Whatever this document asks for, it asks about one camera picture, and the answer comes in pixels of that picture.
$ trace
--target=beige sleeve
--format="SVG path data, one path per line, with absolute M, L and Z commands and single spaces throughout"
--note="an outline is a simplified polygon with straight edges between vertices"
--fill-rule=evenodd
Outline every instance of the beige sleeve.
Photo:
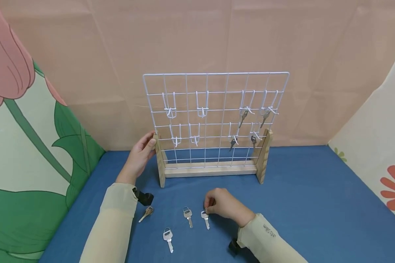
M 125 262 L 138 201 L 133 188 L 127 183 L 114 183 L 107 189 L 80 262 Z
M 238 230 L 237 244 L 250 249 L 262 263 L 307 262 L 261 214 Z

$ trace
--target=wooden base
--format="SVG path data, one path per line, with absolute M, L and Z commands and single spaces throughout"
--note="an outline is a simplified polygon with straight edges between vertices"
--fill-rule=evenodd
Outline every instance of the wooden base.
M 255 149 L 255 152 L 253 152 L 252 157 L 255 158 L 252 158 L 252 160 L 169 164 L 167 163 L 167 155 L 161 150 L 158 135 L 155 134 L 159 185 L 164 188 L 165 178 L 246 174 L 256 174 L 259 183 L 262 184 L 265 179 L 269 147 L 272 142 L 272 131 L 266 129 L 264 136 L 258 144 L 259 149 Z

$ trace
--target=blue surface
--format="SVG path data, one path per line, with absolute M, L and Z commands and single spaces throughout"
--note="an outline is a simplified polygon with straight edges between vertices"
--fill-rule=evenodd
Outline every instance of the blue surface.
M 40 262 L 79 261 L 106 188 L 127 156 L 103 156 Z M 154 194 L 155 211 L 138 224 L 145 211 L 138 203 L 126 262 L 256 262 L 248 250 L 236 258 L 229 254 L 234 222 L 211 215 L 206 230 L 199 213 L 206 191 L 215 187 L 262 213 L 310 263 L 395 262 L 394 214 L 327 146 L 271 148 L 263 185 L 255 175 L 236 175 L 168 178 L 160 188 L 155 158 L 136 185 Z M 194 213 L 193 229 L 183 218 L 184 206 Z M 173 254 L 162 239 L 165 227 L 173 232 Z

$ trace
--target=white wall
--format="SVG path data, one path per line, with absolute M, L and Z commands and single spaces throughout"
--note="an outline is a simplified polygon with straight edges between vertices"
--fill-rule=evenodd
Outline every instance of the white wall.
M 389 169 L 392 175 L 388 171 L 395 165 L 395 63 L 383 84 L 331 139 L 330 147 L 344 153 L 347 165 L 395 213 L 395 185 L 388 187 L 389 180 L 395 183 L 395 167 Z

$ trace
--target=wire grid rack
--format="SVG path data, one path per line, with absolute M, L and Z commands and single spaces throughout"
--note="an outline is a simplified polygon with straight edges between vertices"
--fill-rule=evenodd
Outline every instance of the wire grid rack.
M 181 164 L 167 169 L 255 165 L 251 153 L 261 147 L 251 139 L 271 128 L 288 79 L 289 72 L 144 74 L 164 161 Z

